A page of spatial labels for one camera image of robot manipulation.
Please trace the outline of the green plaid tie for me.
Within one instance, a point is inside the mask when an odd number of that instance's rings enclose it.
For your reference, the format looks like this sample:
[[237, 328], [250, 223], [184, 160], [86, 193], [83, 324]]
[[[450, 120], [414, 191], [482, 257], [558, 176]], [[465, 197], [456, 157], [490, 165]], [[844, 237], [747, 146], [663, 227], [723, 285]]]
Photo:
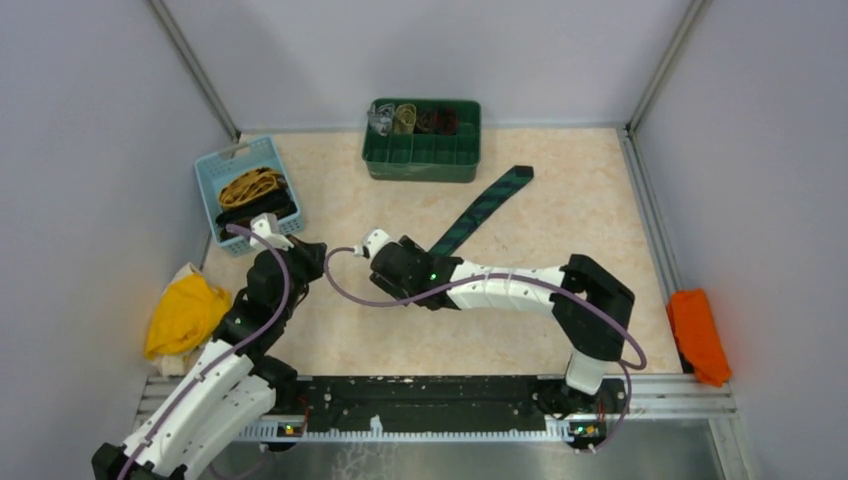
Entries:
[[495, 211], [526, 187], [535, 177], [529, 165], [514, 165], [486, 188], [431, 246], [435, 256], [451, 256]]

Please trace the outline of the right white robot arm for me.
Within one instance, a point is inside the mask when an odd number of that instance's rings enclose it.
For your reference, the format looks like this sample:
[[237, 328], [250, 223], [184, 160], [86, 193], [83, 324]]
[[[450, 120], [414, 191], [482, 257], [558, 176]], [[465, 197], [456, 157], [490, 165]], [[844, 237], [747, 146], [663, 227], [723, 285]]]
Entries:
[[362, 241], [371, 281], [395, 300], [431, 311], [479, 308], [552, 318], [572, 345], [563, 398], [576, 412], [602, 398], [602, 379], [621, 359], [634, 293], [592, 258], [573, 254], [563, 266], [508, 268], [429, 253], [409, 237], [375, 229]]

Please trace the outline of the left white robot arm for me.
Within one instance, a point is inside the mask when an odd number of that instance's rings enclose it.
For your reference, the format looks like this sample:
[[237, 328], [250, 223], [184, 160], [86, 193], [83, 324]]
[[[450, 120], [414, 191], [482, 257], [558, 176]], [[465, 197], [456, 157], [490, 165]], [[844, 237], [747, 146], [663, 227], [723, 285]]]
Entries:
[[324, 272], [327, 246], [290, 236], [262, 250], [247, 284], [213, 331], [190, 372], [122, 444], [101, 445], [97, 479], [196, 479], [261, 416], [302, 412], [298, 372], [268, 351]]

